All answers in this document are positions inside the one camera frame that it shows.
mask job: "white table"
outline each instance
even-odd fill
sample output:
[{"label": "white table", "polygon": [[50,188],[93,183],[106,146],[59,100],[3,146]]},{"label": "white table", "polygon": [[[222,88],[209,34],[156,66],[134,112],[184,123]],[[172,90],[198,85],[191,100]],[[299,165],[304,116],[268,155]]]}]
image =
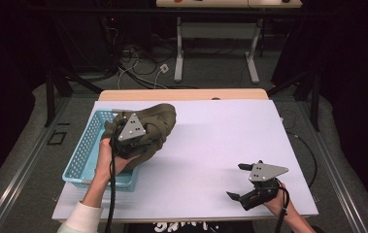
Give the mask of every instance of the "white table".
[{"label": "white table", "polygon": [[[253,189],[250,172],[237,165],[258,160],[287,167],[279,179],[286,183],[296,209],[303,216],[318,214],[271,100],[97,101],[93,111],[140,110],[160,102],[176,107],[177,124],[162,150],[141,165],[135,191],[117,192],[114,222],[271,217],[263,206],[246,212],[226,194]],[[84,188],[66,183],[52,218],[66,219],[84,194]],[[108,191],[103,220],[109,204]]]},{"label": "white table", "polygon": [[[251,9],[293,9],[300,8],[300,0],[156,0],[157,7],[164,8],[251,8]],[[183,38],[226,38],[251,39],[251,48],[245,52],[252,83],[259,83],[259,77],[253,62],[253,55],[260,34],[256,23],[199,23],[182,22],[177,18],[177,62],[175,82],[183,78],[184,51]]]}]

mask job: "gray carpet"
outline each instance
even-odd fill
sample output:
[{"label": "gray carpet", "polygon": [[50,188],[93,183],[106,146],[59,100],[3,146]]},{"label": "gray carpet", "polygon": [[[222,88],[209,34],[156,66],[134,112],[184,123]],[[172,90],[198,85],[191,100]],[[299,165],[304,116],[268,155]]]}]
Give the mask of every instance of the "gray carpet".
[{"label": "gray carpet", "polygon": [[[170,70],[160,74],[157,83],[170,87],[185,86],[198,88],[271,88],[270,78],[278,61],[284,39],[267,40],[264,55],[255,56],[260,84],[252,84],[246,70],[244,51],[248,50],[249,42],[227,40],[189,40],[184,61],[184,79],[174,83],[173,70],[175,64],[174,51],[169,48],[173,44],[163,44],[155,48],[153,58],[162,61],[154,64],[149,59],[143,59],[135,67],[141,78],[155,81],[155,73],[143,75],[160,64],[168,64]],[[125,67],[131,67],[133,60],[124,62]],[[95,84],[105,89],[137,89],[142,86],[133,82],[125,74],[118,82],[118,76],[111,77]],[[72,98],[59,98],[58,115],[49,128],[44,128],[46,122],[45,87],[40,86],[34,91],[37,97],[35,110],[22,132],[16,146],[0,171],[0,232],[55,232],[59,222],[51,220],[56,198],[64,185],[61,175],[72,155],[72,152],[84,132],[87,118],[97,95],[83,86],[72,83],[76,90]],[[311,187],[313,195],[319,200],[317,207],[319,216],[312,216],[309,222],[321,227],[325,232],[368,232],[368,193],[363,188],[356,174],[349,166],[339,146],[339,137],[333,123],[331,107],[321,99],[319,105],[320,133],[313,130],[308,122],[308,103],[295,102],[291,97],[294,87],[281,91],[273,97],[284,119],[285,130],[297,135],[314,152],[318,164],[318,174]],[[62,133],[65,137],[59,143]],[[301,169],[309,182],[315,171],[315,163],[310,150],[293,135],[289,140],[298,158]],[[331,155],[333,169],[339,171],[338,180],[344,181],[348,197],[341,197],[340,186],[334,184],[336,174],[331,173],[330,164],[325,162],[325,155]],[[23,168],[27,176],[18,176]],[[8,185],[20,181],[22,187],[16,193],[8,192]],[[2,195],[10,197],[8,204],[3,203]],[[347,200],[350,206],[345,207]],[[351,215],[353,208],[359,214],[361,223],[353,223]],[[257,220],[254,223],[256,232],[273,232],[276,220]],[[122,232],[123,225],[115,225],[115,232]]]}]

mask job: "blue basket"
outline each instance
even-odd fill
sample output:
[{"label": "blue basket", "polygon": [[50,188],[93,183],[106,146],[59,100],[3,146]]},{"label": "blue basket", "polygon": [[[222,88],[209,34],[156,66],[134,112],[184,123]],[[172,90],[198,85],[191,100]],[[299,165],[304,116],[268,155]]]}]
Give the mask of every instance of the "blue basket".
[{"label": "blue basket", "polygon": [[[111,110],[98,110],[93,114],[86,129],[69,160],[62,175],[65,182],[73,183],[77,187],[89,187],[95,174],[96,161],[99,152],[99,142],[105,131],[105,121],[112,122],[117,114]],[[117,175],[116,191],[133,191],[138,176],[139,166],[132,171],[121,172]]]}]

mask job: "desk leg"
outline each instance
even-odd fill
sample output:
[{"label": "desk leg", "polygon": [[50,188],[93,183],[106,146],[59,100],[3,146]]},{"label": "desk leg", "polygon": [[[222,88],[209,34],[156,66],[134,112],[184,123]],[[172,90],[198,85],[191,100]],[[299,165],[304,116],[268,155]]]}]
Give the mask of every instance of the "desk leg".
[{"label": "desk leg", "polygon": [[256,25],[253,31],[254,32],[253,32],[253,38],[252,38],[252,43],[251,43],[251,49],[250,51],[245,52],[245,57],[247,58],[247,64],[248,64],[248,69],[250,70],[250,76],[251,76],[252,83],[258,84],[259,77],[258,77],[258,73],[256,72],[255,63],[253,63],[253,54],[255,53],[260,29]]},{"label": "desk leg", "polygon": [[177,64],[175,65],[175,82],[180,83],[183,80],[183,66],[184,66],[184,52],[183,52],[183,36],[181,18],[178,17],[177,21]]}]

